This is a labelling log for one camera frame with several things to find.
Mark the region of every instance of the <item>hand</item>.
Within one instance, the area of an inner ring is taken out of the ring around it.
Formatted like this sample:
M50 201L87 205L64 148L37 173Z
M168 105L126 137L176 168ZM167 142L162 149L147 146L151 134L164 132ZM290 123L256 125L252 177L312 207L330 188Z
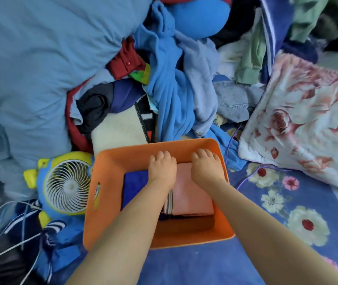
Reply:
M177 177L177 160L170 156L170 153L162 151L153 155L149 162L149 182L158 181L159 186L165 187L170 191L173 189Z
M226 182L223 166L217 154L207 149L198 149L197 153L191 154L191 162L191 179L199 187L205 189L219 179Z

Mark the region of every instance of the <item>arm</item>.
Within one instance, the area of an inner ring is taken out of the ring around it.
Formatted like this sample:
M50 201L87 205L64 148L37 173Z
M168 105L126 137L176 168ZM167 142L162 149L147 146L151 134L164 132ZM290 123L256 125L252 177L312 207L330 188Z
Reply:
M152 243L158 217L173 188L177 163L169 152L151 156L149 181L104 231L68 280L76 284L136 284Z
M228 184L218 156L192 156L192 179L218 205L264 282L336 285L338 271L266 211Z

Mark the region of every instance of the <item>folded pink cloth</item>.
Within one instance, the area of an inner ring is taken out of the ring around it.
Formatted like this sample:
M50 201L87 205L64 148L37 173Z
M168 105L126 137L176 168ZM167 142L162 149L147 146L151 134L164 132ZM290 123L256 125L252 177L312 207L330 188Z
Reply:
M213 215L211 197L191 180L191 163L177 165L177 179L168 194L163 212L168 215Z

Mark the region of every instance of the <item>green cloth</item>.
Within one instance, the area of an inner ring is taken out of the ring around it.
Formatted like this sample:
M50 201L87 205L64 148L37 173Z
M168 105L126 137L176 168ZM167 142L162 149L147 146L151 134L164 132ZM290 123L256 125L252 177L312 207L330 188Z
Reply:
M294 0L293 25L290 40L304 43L317 24L328 0Z
M253 31L236 73L237 83L255 85L259 81L263 59L267 50L262 19Z

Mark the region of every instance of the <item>floral pillowcase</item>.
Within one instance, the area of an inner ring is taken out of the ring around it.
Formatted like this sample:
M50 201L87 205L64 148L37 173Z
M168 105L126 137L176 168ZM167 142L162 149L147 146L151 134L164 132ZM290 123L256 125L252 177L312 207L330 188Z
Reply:
M238 153L338 187L338 71L278 55Z

